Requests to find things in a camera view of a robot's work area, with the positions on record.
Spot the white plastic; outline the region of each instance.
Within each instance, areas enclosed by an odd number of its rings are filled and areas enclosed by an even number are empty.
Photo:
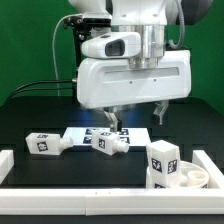
[[[110,56],[105,53],[106,45],[116,40],[125,43],[125,51],[122,56]],[[100,37],[88,40],[82,44],[82,53],[92,58],[129,58],[136,56],[141,51],[141,37],[136,32],[111,32]]]
[[[68,0],[68,1],[80,13],[106,12],[106,1],[105,0]]]
[[[110,156],[116,152],[127,153],[129,150],[129,144],[122,142],[118,134],[102,131],[93,131],[92,147]]]
[[[184,98],[191,90],[189,51],[167,51],[158,67],[131,70],[128,59],[85,59],[77,97],[86,108]]]
[[[59,134],[31,133],[26,137],[31,154],[60,155],[67,148],[73,147],[71,138],[62,138]]]
[[[166,25],[167,0],[112,0],[112,26]]]
[[[152,175],[150,172],[150,168],[147,168],[146,171],[146,188],[154,188],[152,183]],[[201,189],[201,188],[208,188],[209,183],[209,175],[208,173],[202,169],[201,167],[185,162],[180,161],[180,175],[179,180],[174,185],[170,185],[167,188],[175,188],[175,189],[185,189],[185,190],[192,190],[192,189]]]
[[[168,24],[176,24],[178,17],[178,9],[175,0],[167,0],[166,2],[166,18]]]
[[[74,146],[91,145],[92,130],[110,132],[108,127],[68,127],[63,138],[72,138]],[[122,140],[129,142],[130,146],[145,146],[150,143],[147,128],[125,128],[119,133]]]
[[[181,178],[179,147],[160,140],[146,145],[150,188],[170,188]]]
[[[2,150],[0,152],[0,184],[14,166],[13,150]]]
[[[210,189],[0,189],[0,214],[223,214],[222,173],[204,151],[192,162],[212,176]]]

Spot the white cube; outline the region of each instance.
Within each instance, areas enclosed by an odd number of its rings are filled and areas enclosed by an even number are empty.
[[[160,140],[146,146],[150,170],[150,188],[169,188],[181,177],[179,147]]]

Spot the black symbol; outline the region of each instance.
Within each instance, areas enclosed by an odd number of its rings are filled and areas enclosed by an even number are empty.
[[[154,170],[157,170],[162,173],[162,164],[158,160],[152,159],[152,167]]]
[[[91,144],[92,143],[92,138],[91,137],[85,137],[83,140],[83,144]]]
[[[103,135],[103,136],[110,136],[110,135],[112,135],[112,133],[109,133],[109,132],[103,132],[101,135]]]
[[[168,174],[174,173],[177,171],[177,160],[173,160],[168,163]]]
[[[93,129],[86,129],[86,135],[92,135],[92,131],[96,131],[96,130],[99,130],[97,128],[93,128]]]
[[[37,147],[38,147],[40,152],[44,152],[44,151],[48,150],[46,142],[39,142],[39,143],[37,143]]]
[[[122,129],[119,135],[129,135],[128,129]]]
[[[126,143],[130,144],[130,139],[128,137],[120,137],[120,140],[122,142],[126,142]]]
[[[165,188],[165,187],[162,186],[162,185],[159,185],[159,184],[155,184],[155,188],[157,188],[157,189],[163,189],[163,188]]]
[[[38,135],[37,138],[47,138],[48,135]]]
[[[105,141],[103,139],[99,139],[99,147],[105,149]]]
[[[206,189],[206,188],[208,188],[208,185],[207,185],[207,184],[205,184],[202,188],[205,188],[205,189]]]

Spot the black cable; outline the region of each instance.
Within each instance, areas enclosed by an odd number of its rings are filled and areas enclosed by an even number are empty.
[[[5,103],[7,103],[9,100],[11,100],[15,95],[20,94],[20,93],[24,93],[24,92],[30,92],[30,91],[52,91],[52,90],[72,90],[72,88],[33,88],[33,89],[24,89],[24,90],[20,90],[20,91],[16,91],[11,93]]]
[[[34,86],[34,85],[57,84],[57,83],[62,83],[62,84],[63,83],[71,83],[72,84],[72,80],[44,80],[44,81],[31,82],[26,85],[20,86],[14,92],[20,91],[22,89],[25,89],[27,87]]]
[[[26,89],[30,86],[34,86],[34,85],[43,85],[43,84],[57,84],[57,83],[61,83],[61,84],[66,84],[66,83],[70,83],[72,84],[72,80],[44,80],[44,81],[37,81],[37,82],[32,82],[32,83],[28,83],[26,85],[20,86],[19,88],[17,88],[15,91],[13,91],[6,99],[5,103],[7,103],[10,99],[12,99],[15,95],[23,93],[23,92],[29,92],[29,91],[51,91],[51,90],[72,90],[72,88],[31,88],[31,89]]]

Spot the white block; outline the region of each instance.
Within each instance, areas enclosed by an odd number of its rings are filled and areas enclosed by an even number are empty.
[[[63,150],[73,147],[71,138],[61,138],[59,134],[31,133],[26,137],[31,154],[60,155]]]
[[[9,171],[14,166],[12,150],[2,150],[0,152],[0,184],[3,182]]]
[[[160,140],[146,146],[151,188],[167,188],[178,184],[180,171],[179,147]]]
[[[92,132],[92,147],[112,156],[116,152],[127,153],[129,144],[121,141],[118,134],[106,131]]]

